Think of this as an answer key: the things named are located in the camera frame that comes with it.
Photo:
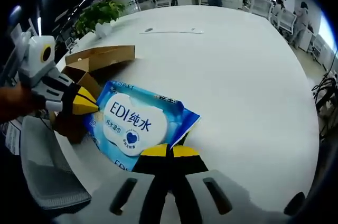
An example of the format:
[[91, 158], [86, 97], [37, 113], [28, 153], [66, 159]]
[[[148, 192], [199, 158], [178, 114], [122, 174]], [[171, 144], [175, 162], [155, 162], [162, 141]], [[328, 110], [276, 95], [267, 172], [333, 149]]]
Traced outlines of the person's left hand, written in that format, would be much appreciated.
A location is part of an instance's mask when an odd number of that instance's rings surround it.
[[20, 82], [15, 86], [1, 87], [1, 124], [40, 109], [45, 109], [45, 101]]

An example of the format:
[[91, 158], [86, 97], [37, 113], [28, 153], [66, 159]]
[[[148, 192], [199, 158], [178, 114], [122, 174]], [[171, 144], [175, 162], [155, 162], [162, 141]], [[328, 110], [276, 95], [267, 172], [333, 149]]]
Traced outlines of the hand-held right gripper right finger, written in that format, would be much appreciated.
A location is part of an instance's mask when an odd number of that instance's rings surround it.
[[288, 223], [288, 216], [255, 205], [245, 188], [209, 170], [195, 149], [176, 145], [171, 160], [172, 192], [182, 223]]

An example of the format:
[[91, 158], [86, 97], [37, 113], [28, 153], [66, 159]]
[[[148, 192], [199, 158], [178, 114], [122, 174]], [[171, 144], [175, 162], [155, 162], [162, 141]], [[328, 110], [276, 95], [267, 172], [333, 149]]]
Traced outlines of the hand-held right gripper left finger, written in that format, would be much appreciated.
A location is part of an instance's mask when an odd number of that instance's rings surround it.
[[132, 171], [114, 174], [86, 207], [60, 215], [57, 223], [160, 223], [170, 183], [169, 149], [161, 144], [144, 150]]

